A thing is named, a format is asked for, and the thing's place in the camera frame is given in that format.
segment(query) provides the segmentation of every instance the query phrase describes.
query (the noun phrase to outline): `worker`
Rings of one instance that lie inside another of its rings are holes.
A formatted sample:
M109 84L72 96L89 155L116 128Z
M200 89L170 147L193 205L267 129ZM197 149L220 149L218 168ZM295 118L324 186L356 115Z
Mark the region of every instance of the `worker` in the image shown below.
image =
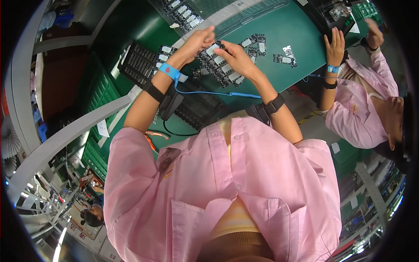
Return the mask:
M214 43L213 30L195 31L169 57L114 136L104 189L108 238L130 262L324 261L341 232L329 147L303 140L283 98L242 47L222 41L228 52L214 52L254 84L272 127L226 118L160 149L154 160L144 134L160 93Z
M327 71L320 110L326 119L326 127L352 146L380 147L385 157L403 161L403 148L409 143L404 141L407 139L404 127L411 125L412 104L410 98L406 102L398 96L397 84L380 51L383 33L375 21L370 18L365 21L369 32L361 45L370 57L371 67L351 57L344 59L342 31L332 28L331 43L324 35Z
M103 219L103 188L94 186L93 190L98 193L102 193L98 198L101 201L101 205L95 203L93 205L83 205L85 210L80 212L80 217L83 218L80 222L81 225L85 223L92 227L104 226L105 222Z

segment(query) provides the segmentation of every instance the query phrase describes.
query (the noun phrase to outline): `light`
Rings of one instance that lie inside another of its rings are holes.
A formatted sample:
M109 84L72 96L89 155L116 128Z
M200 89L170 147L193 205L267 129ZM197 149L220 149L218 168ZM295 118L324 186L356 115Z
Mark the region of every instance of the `light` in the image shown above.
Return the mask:
M58 240L58 244L61 246L61 244L62 244L62 241L64 240L64 235L65 235L65 232L67 231L67 227L65 227L63 230L62 230L62 233L61 233L61 235L60 235L60 237L59 237L59 240Z
M54 257L52 258L52 262L58 262L60 251L61 251L61 246L57 245L57 247L55 248Z
M393 210L394 212L397 210L398 206L401 204L402 199L403 199L403 196L401 196L401 198L400 198L400 200L398 201L398 203L397 203L396 207L394 208L394 210Z
M352 257L352 255L353 254L349 254L349 255L347 255L346 257L344 257L342 260L340 260L339 262L342 262L342 261L344 261L344 260L346 260L346 259L348 259L348 258L350 258L350 257Z

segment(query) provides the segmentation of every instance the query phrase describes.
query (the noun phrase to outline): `pink work uniform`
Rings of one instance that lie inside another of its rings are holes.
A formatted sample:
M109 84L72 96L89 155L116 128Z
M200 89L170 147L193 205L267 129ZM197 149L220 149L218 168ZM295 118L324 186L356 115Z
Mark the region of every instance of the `pink work uniform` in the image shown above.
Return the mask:
M397 84L382 52L370 53L371 68L352 58L346 60L384 100L398 96ZM326 127L356 148L370 149L388 140L380 117L365 88L338 79L335 102L326 115Z
M292 145L255 118L233 118L231 159L217 123L162 148L123 128L110 147L103 208L124 261L195 261L240 197L276 261L324 261L339 244L339 190L329 147Z

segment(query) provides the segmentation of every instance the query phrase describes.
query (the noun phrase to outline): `green workbench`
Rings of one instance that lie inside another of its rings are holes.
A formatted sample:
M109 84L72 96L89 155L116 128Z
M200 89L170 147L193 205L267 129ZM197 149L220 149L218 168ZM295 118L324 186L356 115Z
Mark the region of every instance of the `green workbench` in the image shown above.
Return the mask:
M368 32L368 27L364 21L357 21L357 23L361 33L349 33L345 37L346 48L359 41ZM286 88L298 82L326 63L323 36L319 33L311 20L293 1L285 7L276 9L247 23L224 37L224 40L239 43L252 34L266 35L266 56L257 57L256 65L267 75L268 79L278 92L284 91ZM291 46L298 63L296 68L291 68L289 65L273 62L273 54L284 54L282 48L288 45ZM234 86L217 88L215 80L209 75L202 77L200 81L202 85L209 87L212 91L222 93L242 92L257 94L256 89L249 80L245 80L238 88L235 88ZM221 96L221 99L223 99L227 105L234 110L241 110L248 105L260 102L258 99L245 97ZM117 126L111 132L111 138L122 128L124 119L125 117L119 121ZM191 134L196 132L192 127L187 125L175 115L167 121L166 126L169 127L172 132L180 134ZM150 126L150 130L167 133L164 130L163 123L160 119L157 121L157 124L152 124ZM109 152L111 138L108 138L103 145L103 152ZM172 136L169 140L165 140L162 137L152 136L151 139L157 148L161 148L169 144L182 141L185 138Z

